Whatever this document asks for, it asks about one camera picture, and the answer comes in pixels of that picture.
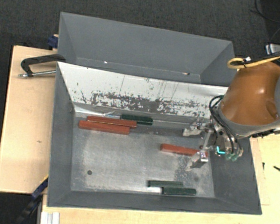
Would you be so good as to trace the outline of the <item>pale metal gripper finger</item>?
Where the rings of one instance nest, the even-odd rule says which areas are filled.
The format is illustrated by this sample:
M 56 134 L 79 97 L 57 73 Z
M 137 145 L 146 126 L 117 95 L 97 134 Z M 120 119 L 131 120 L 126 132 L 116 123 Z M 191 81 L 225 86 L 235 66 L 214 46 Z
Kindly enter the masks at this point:
M 209 160 L 208 152 L 206 151 L 198 151 L 190 157 L 190 160 L 187 164 L 186 169 L 191 170 L 195 168 L 201 168 L 204 164 L 206 164 Z
M 189 125 L 188 128 L 184 128 L 182 132 L 183 137 L 200 135 L 204 130 L 205 123 L 201 121 L 195 121 Z

